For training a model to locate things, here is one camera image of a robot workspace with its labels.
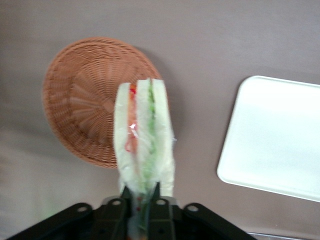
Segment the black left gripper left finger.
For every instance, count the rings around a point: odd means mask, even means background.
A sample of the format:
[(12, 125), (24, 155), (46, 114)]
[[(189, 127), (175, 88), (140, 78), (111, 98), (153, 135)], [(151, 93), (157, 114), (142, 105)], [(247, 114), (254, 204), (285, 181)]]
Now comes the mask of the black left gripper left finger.
[(97, 209), (88, 203), (74, 204), (9, 237), (10, 240), (125, 240), (131, 193), (103, 200)]

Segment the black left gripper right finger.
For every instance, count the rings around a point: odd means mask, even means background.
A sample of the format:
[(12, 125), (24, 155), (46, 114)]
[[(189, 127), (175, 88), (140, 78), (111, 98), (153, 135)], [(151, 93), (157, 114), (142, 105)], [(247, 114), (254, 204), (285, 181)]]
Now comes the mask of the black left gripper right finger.
[(200, 203), (184, 208), (173, 204), (174, 198), (160, 193), (155, 185), (148, 214), (150, 240), (253, 240), (254, 237)]

